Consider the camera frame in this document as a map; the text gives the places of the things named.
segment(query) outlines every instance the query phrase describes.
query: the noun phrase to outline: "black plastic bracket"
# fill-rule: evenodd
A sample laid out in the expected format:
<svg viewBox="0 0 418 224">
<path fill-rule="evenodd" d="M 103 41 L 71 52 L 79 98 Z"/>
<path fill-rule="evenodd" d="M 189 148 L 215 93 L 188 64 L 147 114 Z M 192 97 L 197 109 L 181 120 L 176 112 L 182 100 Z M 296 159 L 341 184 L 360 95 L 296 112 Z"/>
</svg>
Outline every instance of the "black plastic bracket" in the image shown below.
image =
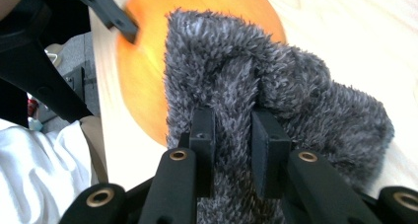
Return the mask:
<svg viewBox="0 0 418 224">
<path fill-rule="evenodd" d="M 68 86 L 77 94 L 77 96 L 85 102 L 84 98 L 84 68 L 82 67 L 83 64 L 75 67 L 71 72 L 65 74 L 63 76 L 65 82 L 67 82 Z M 47 105 L 43 102 L 39 102 L 38 107 L 38 116 L 37 119 L 44 123 L 46 121 L 51 120 L 52 118 L 57 117 L 57 114 L 51 110 Z"/>
<path fill-rule="evenodd" d="M 196 223 L 196 156 L 187 148 L 163 154 L 139 224 Z"/>
<path fill-rule="evenodd" d="M 377 209 L 387 223 L 418 223 L 418 192 L 407 187 L 384 187 Z"/>
<path fill-rule="evenodd" d="M 210 197 L 215 166 L 215 114 L 211 109 L 194 111 L 189 135 L 189 148 L 197 158 L 197 196 Z"/>
<path fill-rule="evenodd" d="M 98 184 L 89 187 L 73 201 L 59 223 L 125 223 L 125 200 L 126 193 L 118 185 Z"/>
<path fill-rule="evenodd" d="M 287 163 L 291 140 L 276 118 L 267 110 L 251 113 L 251 165 L 257 195 L 279 198 L 284 177 L 280 172 Z"/>
<path fill-rule="evenodd" d="M 294 210 L 305 210 L 308 223 L 381 223 L 360 196 L 318 153 L 295 150 L 287 165 L 289 182 L 283 212 L 288 223 L 300 223 Z"/>
<path fill-rule="evenodd" d="M 39 0 L 22 0 L 0 23 L 0 78 L 73 122 L 92 113 L 45 54 L 38 37 L 50 17 Z"/>
<path fill-rule="evenodd" d="M 116 5 L 113 0 L 79 0 L 91 7 L 102 23 L 110 29 L 117 27 L 123 36 L 131 43 L 135 41 L 138 27 L 129 17 Z"/>
</svg>

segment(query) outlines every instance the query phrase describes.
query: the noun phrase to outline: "black clamp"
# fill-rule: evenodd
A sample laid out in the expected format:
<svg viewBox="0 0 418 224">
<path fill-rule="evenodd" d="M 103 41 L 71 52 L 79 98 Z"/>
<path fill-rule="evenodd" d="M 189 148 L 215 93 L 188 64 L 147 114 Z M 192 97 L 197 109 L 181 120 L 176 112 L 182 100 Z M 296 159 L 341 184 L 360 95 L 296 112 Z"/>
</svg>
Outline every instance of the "black clamp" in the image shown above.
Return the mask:
<svg viewBox="0 0 418 224">
<path fill-rule="evenodd" d="M 417 191 L 386 187 L 378 200 L 356 193 L 318 153 L 291 151 L 270 112 L 254 111 L 251 118 L 257 194 L 281 198 L 287 223 L 418 223 Z M 211 110 L 196 110 L 190 133 L 162 156 L 152 179 L 128 192 L 116 185 L 90 187 L 60 223 L 196 223 L 197 197 L 212 196 L 214 124 Z"/>
<path fill-rule="evenodd" d="M 108 29 L 116 27 L 129 42 L 133 43 L 135 41 L 138 27 L 113 0 L 79 1 L 91 7 Z"/>
</svg>

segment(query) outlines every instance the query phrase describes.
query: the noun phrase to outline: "black metal frame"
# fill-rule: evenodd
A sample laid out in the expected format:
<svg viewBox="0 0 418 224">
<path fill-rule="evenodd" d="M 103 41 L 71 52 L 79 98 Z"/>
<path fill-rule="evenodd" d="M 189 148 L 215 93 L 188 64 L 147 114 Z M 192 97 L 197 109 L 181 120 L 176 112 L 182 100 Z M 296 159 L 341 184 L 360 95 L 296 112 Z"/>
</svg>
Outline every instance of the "black metal frame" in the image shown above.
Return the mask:
<svg viewBox="0 0 418 224">
<path fill-rule="evenodd" d="M 167 151 L 153 179 L 124 192 L 86 189 L 60 223 L 195 223 L 196 198 L 212 195 L 214 114 L 194 113 L 190 133 Z M 257 193 L 281 198 L 287 223 L 414 223 L 418 192 L 386 187 L 378 200 L 349 188 L 319 154 L 290 151 L 290 139 L 268 111 L 252 113 L 252 168 Z"/>
<path fill-rule="evenodd" d="M 79 0 L 95 11 L 108 28 L 116 27 L 131 43 L 136 39 L 138 26 L 114 3 L 113 0 Z"/>
<path fill-rule="evenodd" d="M 71 72 L 62 76 L 65 82 L 70 86 L 70 88 L 76 93 L 76 95 L 85 102 L 84 95 L 84 63 L 76 66 Z M 37 119 L 41 123 L 45 123 L 50 119 L 53 119 L 58 116 L 53 110 L 51 110 L 43 102 L 38 102 L 38 117 Z"/>
<path fill-rule="evenodd" d="M 40 0 L 22 0 L 0 23 L 0 78 L 73 122 L 92 113 L 55 69 L 39 42 L 50 14 Z"/>
</svg>

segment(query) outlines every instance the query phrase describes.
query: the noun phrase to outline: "gray fuzzy fabric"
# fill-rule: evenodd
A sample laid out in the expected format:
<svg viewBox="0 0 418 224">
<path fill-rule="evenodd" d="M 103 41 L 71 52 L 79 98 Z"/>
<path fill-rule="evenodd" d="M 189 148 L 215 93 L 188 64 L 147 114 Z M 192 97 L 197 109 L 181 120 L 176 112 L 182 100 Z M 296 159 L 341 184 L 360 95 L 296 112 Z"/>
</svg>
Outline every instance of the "gray fuzzy fabric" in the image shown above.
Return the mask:
<svg viewBox="0 0 418 224">
<path fill-rule="evenodd" d="M 330 79 L 311 53 L 272 42 L 255 25 L 205 12 L 169 16 L 166 53 L 169 148 L 188 132 L 194 109 L 216 115 L 215 197 L 198 201 L 198 223 L 272 223 L 278 200 L 255 193 L 250 112 L 269 109 L 293 148 L 319 152 L 353 188 L 379 174 L 393 127 L 374 98 Z"/>
</svg>

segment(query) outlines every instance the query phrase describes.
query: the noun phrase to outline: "gray carpet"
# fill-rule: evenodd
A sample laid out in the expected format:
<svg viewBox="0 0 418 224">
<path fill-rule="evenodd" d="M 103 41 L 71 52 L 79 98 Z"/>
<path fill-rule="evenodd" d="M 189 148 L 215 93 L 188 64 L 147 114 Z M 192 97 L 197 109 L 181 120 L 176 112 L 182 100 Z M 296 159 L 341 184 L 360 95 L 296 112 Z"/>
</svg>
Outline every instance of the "gray carpet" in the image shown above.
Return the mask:
<svg viewBox="0 0 418 224">
<path fill-rule="evenodd" d="M 71 72 L 79 65 L 84 68 L 85 103 L 90 112 L 94 115 L 100 115 L 92 34 L 86 33 L 70 38 L 64 44 L 63 49 L 58 55 L 62 57 L 61 63 L 57 66 L 57 70 L 61 75 Z M 43 124 L 42 132 L 46 133 L 54 130 L 61 130 L 68 124 L 67 121 L 57 116 Z"/>
</svg>

